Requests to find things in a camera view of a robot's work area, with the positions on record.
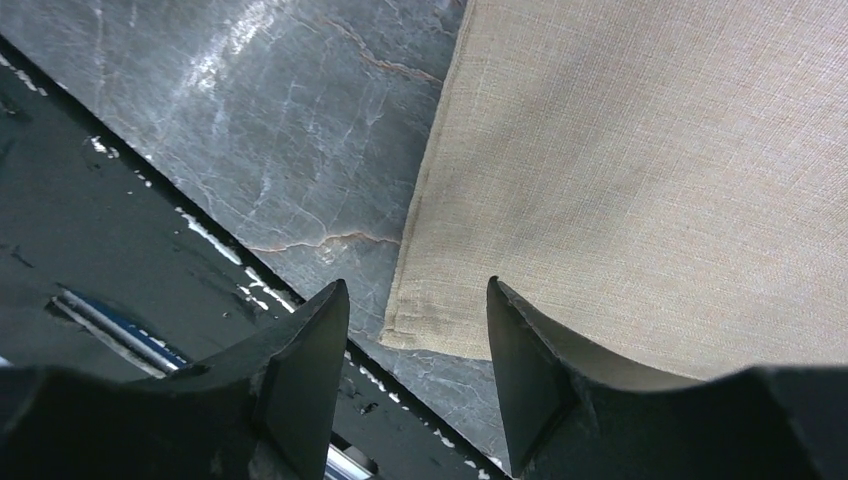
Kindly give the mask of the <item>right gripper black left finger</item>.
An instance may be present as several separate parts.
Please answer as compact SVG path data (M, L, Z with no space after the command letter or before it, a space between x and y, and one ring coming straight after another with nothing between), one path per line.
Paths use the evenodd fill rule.
M5 479L320 479L349 323L343 280L161 378L1 371Z

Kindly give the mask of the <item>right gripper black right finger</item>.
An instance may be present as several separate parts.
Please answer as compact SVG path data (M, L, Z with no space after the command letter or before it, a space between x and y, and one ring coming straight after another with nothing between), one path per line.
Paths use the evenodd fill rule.
M843 479L847 370L661 371L564 327L497 278L487 329L519 479Z

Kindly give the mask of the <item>beige cloth napkin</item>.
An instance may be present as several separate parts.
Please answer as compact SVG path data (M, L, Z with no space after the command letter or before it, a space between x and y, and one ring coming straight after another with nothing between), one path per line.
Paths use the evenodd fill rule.
M498 277L694 378L847 359L843 1L472 1L381 344L489 357Z

